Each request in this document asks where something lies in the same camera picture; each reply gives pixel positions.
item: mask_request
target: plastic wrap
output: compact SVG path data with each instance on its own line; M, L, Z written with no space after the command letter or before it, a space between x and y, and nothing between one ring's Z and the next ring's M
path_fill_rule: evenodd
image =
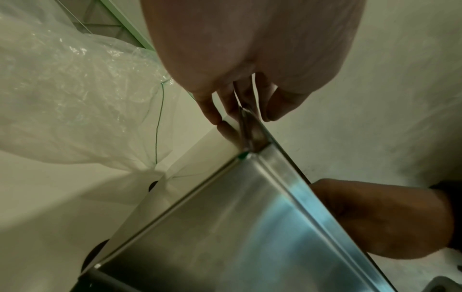
M180 87L153 51L81 34L53 0L0 3L0 150L151 168L171 151Z

